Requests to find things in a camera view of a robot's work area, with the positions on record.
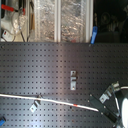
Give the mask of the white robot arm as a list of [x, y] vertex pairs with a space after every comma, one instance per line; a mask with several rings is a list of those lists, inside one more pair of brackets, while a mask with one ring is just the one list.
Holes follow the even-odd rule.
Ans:
[[[119, 82], [116, 82], [112, 83], [99, 99], [94, 95], [89, 96], [89, 102], [113, 124], [114, 128], [128, 128], [128, 92], [123, 94], [123, 89], [128, 89], [128, 86], [121, 87]], [[115, 99], [117, 112], [105, 105], [111, 97]]]

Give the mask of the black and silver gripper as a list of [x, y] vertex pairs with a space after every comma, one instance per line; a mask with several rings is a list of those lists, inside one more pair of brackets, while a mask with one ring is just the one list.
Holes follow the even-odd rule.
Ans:
[[[101, 95], [99, 100], [104, 103], [106, 100], [110, 99], [113, 93], [118, 115], [121, 117], [121, 128], [128, 128], [128, 86], [121, 87], [119, 83], [116, 82], [112, 83], [110, 88], [111, 90], [106, 90]], [[90, 103], [112, 123], [116, 123], [118, 116], [103, 105], [99, 100], [93, 95], [89, 96]]]

